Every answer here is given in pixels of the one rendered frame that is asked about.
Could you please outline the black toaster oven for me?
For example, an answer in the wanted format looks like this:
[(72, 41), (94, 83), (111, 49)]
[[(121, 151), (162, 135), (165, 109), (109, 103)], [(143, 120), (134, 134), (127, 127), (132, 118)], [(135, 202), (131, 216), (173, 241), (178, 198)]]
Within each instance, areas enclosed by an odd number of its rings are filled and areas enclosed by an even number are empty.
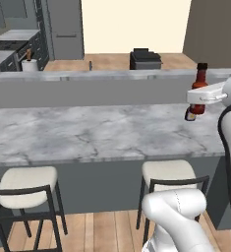
[(135, 48), (130, 52), (131, 70), (154, 70), (161, 68), (161, 56), (147, 48)]

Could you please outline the tall grey fridge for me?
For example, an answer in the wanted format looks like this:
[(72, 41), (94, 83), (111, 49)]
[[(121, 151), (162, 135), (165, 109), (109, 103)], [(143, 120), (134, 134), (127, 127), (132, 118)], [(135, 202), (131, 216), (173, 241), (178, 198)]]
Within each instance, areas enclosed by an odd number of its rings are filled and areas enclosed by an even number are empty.
[(85, 57), (82, 0), (44, 0), (55, 60)]

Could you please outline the white cushion black frame stool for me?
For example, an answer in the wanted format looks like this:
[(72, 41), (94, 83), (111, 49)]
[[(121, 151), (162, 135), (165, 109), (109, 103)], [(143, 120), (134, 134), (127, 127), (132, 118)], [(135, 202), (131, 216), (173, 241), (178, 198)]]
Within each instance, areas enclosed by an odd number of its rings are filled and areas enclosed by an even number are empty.
[(142, 166), (138, 217), (144, 228), (142, 252), (213, 252), (199, 224), (206, 209), (209, 177), (197, 177), (182, 159), (147, 161)]
[[(22, 222), (31, 237), (29, 221), (38, 221), (35, 242), (24, 252), (63, 252), (56, 217), (61, 218), (64, 234), (68, 234), (65, 213), (54, 166), (9, 168), (0, 181), (0, 240), (5, 252), (11, 251), (3, 230), (4, 221)], [(39, 249), (43, 222), (52, 222), (56, 247)]]

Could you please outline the grey marble top dining counter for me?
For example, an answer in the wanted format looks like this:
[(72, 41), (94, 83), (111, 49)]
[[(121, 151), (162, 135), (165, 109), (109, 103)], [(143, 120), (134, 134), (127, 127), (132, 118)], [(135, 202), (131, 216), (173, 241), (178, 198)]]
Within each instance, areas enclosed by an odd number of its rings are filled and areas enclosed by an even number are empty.
[(224, 106), (208, 106), (194, 122), (187, 105), (120, 105), (0, 109), (0, 167), (81, 162), (189, 159), (211, 176), (208, 214), (231, 228), (224, 150), (217, 120)]

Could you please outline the grey marble top kitchen counter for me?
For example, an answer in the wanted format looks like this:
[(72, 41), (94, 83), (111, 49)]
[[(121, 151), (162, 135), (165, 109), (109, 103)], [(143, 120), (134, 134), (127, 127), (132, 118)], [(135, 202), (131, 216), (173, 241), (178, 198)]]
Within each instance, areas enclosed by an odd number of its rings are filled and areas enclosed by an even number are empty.
[(184, 103), (195, 69), (0, 72), (0, 108)]

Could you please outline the red-brown condiment bottle black cap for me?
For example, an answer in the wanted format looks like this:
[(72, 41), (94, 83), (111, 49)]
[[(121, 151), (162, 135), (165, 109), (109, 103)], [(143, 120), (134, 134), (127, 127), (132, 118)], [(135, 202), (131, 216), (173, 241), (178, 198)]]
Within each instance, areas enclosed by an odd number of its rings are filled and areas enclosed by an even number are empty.
[[(196, 81), (192, 84), (192, 89), (203, 88), (207, 86), (207, 82), (205, 81), (205, 74), (207, 70), (206, 63), (199, 63), (197, 66), (197, 77)], [(194, 115), (201, 115), (204, 113), (205, 105), (204, 104), (191, 104), (190, 112)]]

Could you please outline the white paper towel roll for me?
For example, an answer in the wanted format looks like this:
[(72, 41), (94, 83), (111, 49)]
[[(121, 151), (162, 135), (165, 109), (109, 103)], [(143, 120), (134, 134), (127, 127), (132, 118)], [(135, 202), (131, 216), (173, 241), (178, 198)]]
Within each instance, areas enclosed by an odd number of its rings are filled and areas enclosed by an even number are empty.
[(27, 50), (27, 58), (22, 61), (24, 72), (36, 72), (38, 70), (37, 61), (31, 58), (31, 49)]

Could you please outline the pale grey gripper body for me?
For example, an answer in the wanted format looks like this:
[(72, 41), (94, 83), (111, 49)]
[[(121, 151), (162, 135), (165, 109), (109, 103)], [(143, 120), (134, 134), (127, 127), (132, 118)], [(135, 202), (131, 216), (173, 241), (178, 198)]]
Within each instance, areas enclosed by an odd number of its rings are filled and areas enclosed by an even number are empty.
[(225, 83), (220, 82), (206, 87), (187, 91), (187, 103), (189, 104), (213, 104), (222, 101), (227, 94), (222, 92)]

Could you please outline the small dark condiment bottle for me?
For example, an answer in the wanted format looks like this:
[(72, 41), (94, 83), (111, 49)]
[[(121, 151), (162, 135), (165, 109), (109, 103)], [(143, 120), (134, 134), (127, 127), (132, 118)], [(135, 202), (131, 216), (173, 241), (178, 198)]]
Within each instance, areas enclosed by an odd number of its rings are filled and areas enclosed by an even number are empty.
[(186, 110), (186, 113), (185, 113), (185, 120), (186, 121), (195, 121), (196, 118), (197, 118), (197, 116), (193, 112), (192, 108), (189, 106)]

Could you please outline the dark grey cupboard run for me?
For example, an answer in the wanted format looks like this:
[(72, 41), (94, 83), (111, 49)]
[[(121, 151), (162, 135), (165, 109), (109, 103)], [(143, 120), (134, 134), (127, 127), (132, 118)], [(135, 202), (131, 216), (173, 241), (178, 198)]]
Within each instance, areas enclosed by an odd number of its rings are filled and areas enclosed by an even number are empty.
[(0, 72), (22, 71), (27, 50), (43, 71), (49, 60), (46, 35), (39, 30), (9, 30), (0, 35)]

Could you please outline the grey wall cupboards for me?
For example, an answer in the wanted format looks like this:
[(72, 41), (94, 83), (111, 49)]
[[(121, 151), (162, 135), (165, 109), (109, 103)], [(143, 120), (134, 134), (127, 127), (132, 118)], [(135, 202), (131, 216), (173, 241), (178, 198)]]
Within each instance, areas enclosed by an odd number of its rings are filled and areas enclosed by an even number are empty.
[(0, 29), (36, 29), (34, 0), (0, 0)]

